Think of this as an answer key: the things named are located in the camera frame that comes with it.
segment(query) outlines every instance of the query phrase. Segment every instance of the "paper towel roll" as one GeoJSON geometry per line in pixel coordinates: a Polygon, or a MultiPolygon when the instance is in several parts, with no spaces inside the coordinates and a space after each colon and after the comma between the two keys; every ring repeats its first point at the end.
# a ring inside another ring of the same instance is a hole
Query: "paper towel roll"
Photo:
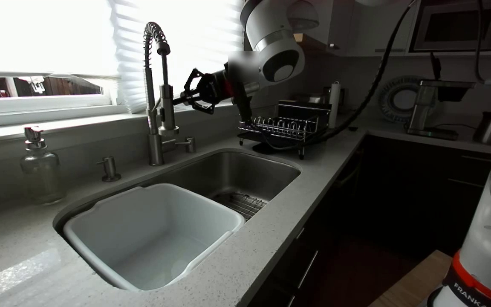
{"type": "Polygon", "coordinates": [[[337,126],[337,111],[338,103],[341,97],[341,84],[337,81],[331,84],[331,94],[329,95],[329,104],[331,105],[331,113],[329,114],[329,128],[337,126]]]}

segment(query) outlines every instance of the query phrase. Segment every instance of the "soap dispenser pump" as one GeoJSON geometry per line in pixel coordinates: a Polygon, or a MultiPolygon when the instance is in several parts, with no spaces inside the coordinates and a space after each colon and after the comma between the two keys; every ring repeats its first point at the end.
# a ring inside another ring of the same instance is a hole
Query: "soap dispenser pump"
{"type": "Polygon", "coordinates": [[[20,160],[24,173],[26,195],[37,204],[51,205],[59,202],[66,191],[60,177],[60,159],[47,150],[38,126],[24,127],[27,155],[20,160]]]}

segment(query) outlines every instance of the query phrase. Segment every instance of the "white blind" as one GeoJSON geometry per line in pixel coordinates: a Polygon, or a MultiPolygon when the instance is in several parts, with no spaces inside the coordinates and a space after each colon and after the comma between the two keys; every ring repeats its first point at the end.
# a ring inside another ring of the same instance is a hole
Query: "white blind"
{"type": "MultiPolygon", "coordinates": [[[[240,24],[243,0],[108,1],[121,76],[119,97],[123,97],[131,113],[143,112],[146,107],[143,33],[149,21],[160,25],[170,45],[168,81],[173,86],[174,96],[183,91],[193,68],[201,72],[222,70],[230,53],[243,50],[240,24]]],[[[155,98],[158,99],[162,68],[155,47],[151,59],[155,98]]]]}
{"type": "Polygon", "coordinates": [[[115,76],[106,0],[0,0],[0,72],[115,76]]]}

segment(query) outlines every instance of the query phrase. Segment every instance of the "kitchen sink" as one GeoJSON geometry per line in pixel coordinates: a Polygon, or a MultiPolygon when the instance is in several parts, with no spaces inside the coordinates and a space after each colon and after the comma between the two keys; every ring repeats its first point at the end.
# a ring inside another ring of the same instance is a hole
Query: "kitchen sink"
{"type": "Polygon", "coordinates": [[[298,175],[218,152],[73,208],[55,229],[107,282],[151,290],[183,278],[298,175]],[[160,187],[181,192],[166,197],[160,187]]]}
{"type": "Polygon", "coordinates": [[[239,212],[248,221],[300,175],[293,166],[242,152],[220,152],[145,182],[171,183],[239,212]]]}

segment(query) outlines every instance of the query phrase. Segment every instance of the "white plastic basin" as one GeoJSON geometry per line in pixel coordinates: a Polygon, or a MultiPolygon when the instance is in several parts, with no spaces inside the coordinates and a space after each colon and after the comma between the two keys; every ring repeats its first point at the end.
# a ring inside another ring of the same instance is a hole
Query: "white plastic basin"
{"type": "Polygon", "coordinates": [[[181,187],[136,187],[70,219],[64,234],[108,282],[152,290],[183,278],[244,224],[237,212],[181,187]]]}

